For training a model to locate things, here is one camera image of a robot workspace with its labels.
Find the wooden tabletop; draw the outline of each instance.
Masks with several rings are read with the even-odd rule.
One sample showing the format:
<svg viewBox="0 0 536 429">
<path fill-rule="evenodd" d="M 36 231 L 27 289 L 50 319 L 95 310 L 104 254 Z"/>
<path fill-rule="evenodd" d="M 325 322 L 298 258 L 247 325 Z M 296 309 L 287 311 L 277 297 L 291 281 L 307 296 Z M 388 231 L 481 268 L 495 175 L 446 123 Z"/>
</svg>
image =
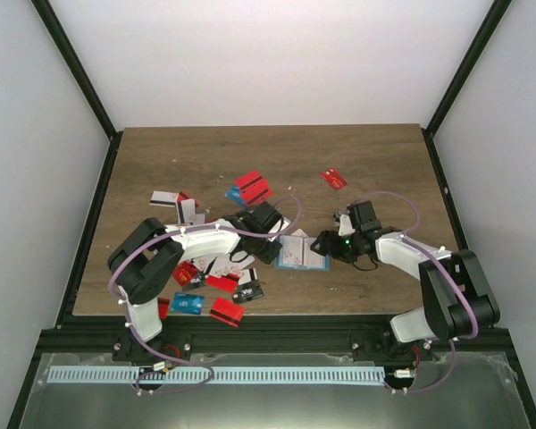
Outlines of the wooden tabletop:
<svg viewBox="0 0 536 429">
<path fill-rule="evenodd" d="M 320 176 L 329 167 L 348 185 L 334 191 Z M 241 175 L 258 170 L 276 198 L 293 194 L 302 203 L 297 224 L 310 236 L 333 229 L 332 214 L 365 192 L 400 193 L 418 206 L 422 224 L 412 236 L 433 246 L 456 248 L 440 191 L 418 125 L 323 125 L 277 127 L 140 128 L 127 129 L 89 252 L 73 313 L 120 315 L 107 292 L 106 261 L 113 250 L 151 216 L 176 223 L 174 208 L 150 206 L 154 190 L 186 190 L 210 210 L 207 218 L 236 213 L 240 206 L 224 192 Z M 372 198 L 383 226 L 405 229 L 415 222 L 405 203 L 387 196 Z M 295 215 L 293 203 L 279 210 Z M 366 259 L 360 258 L 361 265 Z M 362 273 L 351 265 L 331 262 L 329 272 L 279 270 L 256 261 L 264 297 L 245 305 L 247 314 L 349 314 L 402 312 L 422 305 L 417 280 L 381 265 Z M 171 298 L 180 286 L 174 280 L 162 296 Z M 205 311 L 214 297 L 205 295 Z"/>
</svg>

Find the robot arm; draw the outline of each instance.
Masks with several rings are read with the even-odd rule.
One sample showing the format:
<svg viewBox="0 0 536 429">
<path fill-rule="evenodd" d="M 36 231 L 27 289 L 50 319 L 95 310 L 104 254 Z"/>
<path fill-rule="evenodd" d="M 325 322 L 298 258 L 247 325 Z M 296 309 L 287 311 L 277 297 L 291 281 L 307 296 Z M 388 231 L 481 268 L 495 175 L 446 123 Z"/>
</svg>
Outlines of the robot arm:
<svg viewBox="0 0 536 429">
<path fill-rule="evenodd" d="M 166 232 L 180 231 L 179 235 L 162 240 L 150 247 L 149 252 L 136 256 L 117 278 L 131 323 L 143 341 L 153 339 L 163 329 L 157 297 L 178 263 L 205 255 L 246 251 L 270 264 L 280 253 L 281 244 L 274 239 L 249 237 L 216 228 L 216 225 L 268 234 L 282 231 L 289 221 L 267 202 L 253 210 L 225 216 L 214 221 L 213 225 L 165 226 L 156 218 L 149 218 L 109 257 L 107 266 L 115 273 L 123 261 L 144 243 Z"/>
<path fill-rule="evenodd" d="M 497 302 L 472 251 L 433 248 L 408 238 L 397 228 L 384 228 L 369 201 L 349 206 L 347 214 L 337 214 L 335 219 L 339 230 L 320 233 L 312 245 L 314 252 L 352 264 L 367 255 L 373 261 L 394 265 L 420 281 L 423 307 L 397 315 L 390 321 L 398 342 L 449 340 L 469 334 L 473 329 L 465 308 L 440 270 L 411 244 L 437 259 L 453 281 L 464 287 L 464 296 L 478 325 L 492 326 L 499 320 Z"/>
</svg>

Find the purple cable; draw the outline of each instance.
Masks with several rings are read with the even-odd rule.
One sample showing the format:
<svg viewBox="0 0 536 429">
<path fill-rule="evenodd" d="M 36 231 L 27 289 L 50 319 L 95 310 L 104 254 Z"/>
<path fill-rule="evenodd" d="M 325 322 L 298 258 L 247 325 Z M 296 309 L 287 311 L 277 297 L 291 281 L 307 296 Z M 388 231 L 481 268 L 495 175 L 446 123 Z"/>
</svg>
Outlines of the purple cable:
<svg viewBox="0 0 536 429">
<path fill-rule="evenodd" d="M 425 393 L 427 391 L 432 391 L 433 389 L 436 389 L 437 387 L 441 386 L 452 374 L 453 370 L 456 366 L 456 348 L 455 343 L 451 340 L 448 342 L 450 345 L 450 367 L 448 368 L 448 371 L 443 375 L 439 380 L 437 380 L 433 384 L 429 384 L 428 386 L 422 387 L 421 389 L 415 389 L 414 391 L 407 391 L 408 395 L 416 394 L 416 393 Z M 390 391 L 394 391 L 395 388 L 389 386 L 387 382 L 385 382 L 385 387 L 389 389 Z"/>
<path fill-rule="evenodd" d="M 411 231 L 414 231 L 416 230 L 417 228 L 419 228 L 419 224 L 421 223 L 421 215 L 419 214 L 419 209 L 417 208 L 417 206 L 415 204 L 413 204 L 413 202 L 406 198 L 406 197 L 403 197 L 402 195 L 399 195 L 395 192 L 391 192 L 389 190 L 375 190 L 373 192 L 368 192 L 366 194 L 364 194 L 363 196 L 361 196 L 360 198 L 358 198 L 357 200 L 353 201 L 350 206 L 354 205 L 354 204 L 357 204 L 357 203 L 361 203 L 363 201 L 367 201 L 369 199 L 369 197 L 372 197 L 373 195 L 391 195 L 392 197 L 395 197 L 395 198 L 399 198 L 403 201 L 405 201 L 412 209 L 413 211 L 415 212 L 415 224 L 409 228 L 407 228 L 406 230 L 403 230 L 403 232 L 405 234 L 411 232 Z M 343 210 L 341 210 L 341 213 L 346 213 L 347 211 L 347 207 L 344 207 Z"/>
<path fill-rule="evenodd" d="M 289 231 L 291 228 L 293 228 L 294 225 L 296 225 L 297 221 L 299 220 L 300 216 L 302 215 L 302 205 L 300 204 L 299 199 L 297 199 L 294 196 L 289 196 L 289 197 L 284 197 L 284 198 L 279 199 L 278 203 L 280 203 L 282 200 L 285 200 L 285 199 L 292 199 L 296 203 L 297 213 L 296 213 L 296 217 L 290 223 L 290 225 L 288 225 L 286 228 L 284 228 L 281 231 L 277 231 L 277 232 L 272 233 L 272 234 L 258 234 L 256 232 L 237 230 L 236 228 L 230 228 L 228 226 L 219 226 L 218 230 L 220 230 L 220 231 L 228 231 L 228 232 L 236 232 L 237 234 L 240 234 L 240 235 L 246 235 L 248 237 L 257 237 L 257 238 L 260 238 L 260 239 L 270 239 L 272 237 L 277 237 L 277 236 L 283 234 L 284 232 Z M 202 226 L 197 226 L 197 227 L 191 228 L 190 230 L 191 231 L 206 231 L 206 230 L 215 230 L 215 229 L 217 229 L 216 225 L 214 223 L 210 223 L 210 224 L 207 224 L 207 225 L 202 225 Z M 121 293 L 118 293 L 118 292 L 116 292 L 114 290 L 114 286 L 117 283 L 117 279 L 119 278 L 119 276 L 121 275 L 123 270 L 127 267 L 127 265 L 129 265 L 133 259 L 135 259 L 141 253 L 143 253 L 146 249 L 154 246 L 154 244 L 156 244 L 156 243 L 158 243 L 160 241 L 163 241 L 163 240 L 167 240 L 167 239 L 169 239 L 171 237 L 174 237 L 176 235 L 181 235 L 181 234 L 182 234 L 182 232 L 180 230 L 167 232 L 167 233 L 165 233 L 163 235 L 160 235 L 158 237 L 155 237 L 154 239 L 149 240 L 148 242 L 146 242 L 142 246 L 139 246 L 138 248 L 136 248 L 128 257 L 125 258 L 125 260 L 121 263 L 121 265 L 119 265 L 117 267 L 117 269 L 115 270 L 115 272 L 111 276 L 111 279 L 109 280 L 109 283 L 107 284 L 107 289 L 113 295 L 119 297 L 120 299 L 124 299 L 125 297 L 123 297 Z M 129 311 L 127 310 L 127 308 L 125 310 L 125 320 L 129 324 L 131 324 L 131 318 L 130 318 L 130 314 L 129 314 Z M 141 347 L 143 347 L 143 349 L 147 350 L 149 353 L 157 356 L 158 358 L 161 358 L 161 359 L 167 360 L 167 361 L 171 361 L 171 362 L 176 362 L 178 364 L 183 364 L 183 365 L 186 365 L 186 366 L 200 366 L 200 367 L 203 367 L 204 369 L 207 369 L 210 372 L 209 376 L 205 380 L 203 380 L 202 382 L 191 384 L 190 386 L 185 386 L 185 387 L 181 387 L 181 388 L 178 388 L 178 389 L 173 389 L 171 391 L 163 391 L 163 392 L 160 392 L 159 394 L 161 394 L 161 393 L 173 393 L 173 392 L 180 392 L 180 391 L 189 391 L 191 389 L 195 389 L 196 387 L 202 386 L 202 385 L 210 382 L 214 378 L 214 370 L 213 370 L 213 368 L 211 366 L 204 365 L 204 364 L 196 364 L 196 363 L 191 362 L 189 360 L 179 359 L 177 357 L 167 356 L 167 355 L 165 355 L 165 354 L 163 354 L 163 353 L 151 348 L 149 345 L 147 345 L 141 339 L 141 337 L 139 336 L 138 332 L 133 327 L 133 324 L 130 325 L 130 330 L 131 330 L 131 334 L 133 335 L 135 340 L 137 340 L 139 345 Z M 136 386 L 138 386 L 140 380 L 141 380 L 141 376 L 137 379 Z"/>
<path fill-rule="evenodd" d="M 423 253 L 426 257 L 428 257 L 439 269 L 440 273 L 445 277 L 445 280 L 450 285 L 450 287 L 453 289 L 453 292 L 455 292 L 456 297 L 461 302 L 463 307 L 465 308 L 466 313 L 468 314 L 468 318 L 471 321 L 471 326 L 473 327 L 473 330 L 470 334 L 463 336 L 463 338 L 466 338 L 468 340 L 472 338 L 476 338 L 476 336 L 479 334 L 479 324 L 476 321 L 476 316 L 474 315 L 473 308 L 468 303 L 468 301 L 465 298 L 465 295 L 463 295 L 463 292 L 459 289 L 459 287 L 456 285 L 453 278 L 450 276 L 450 274 L 447 272 L 445 267 L 442 265 L 439 260 L 437 260 L 436 257 L 434 257 L 431 253 L 429 253 L 427 250 L 416 244 L 414 241 L 410 240 L 408 237 L 403 236 L 403 242 L 407 244 L 408 246 L 411 246 L 412 248 L 419 250 L 421 253 Z"/>
</svg>

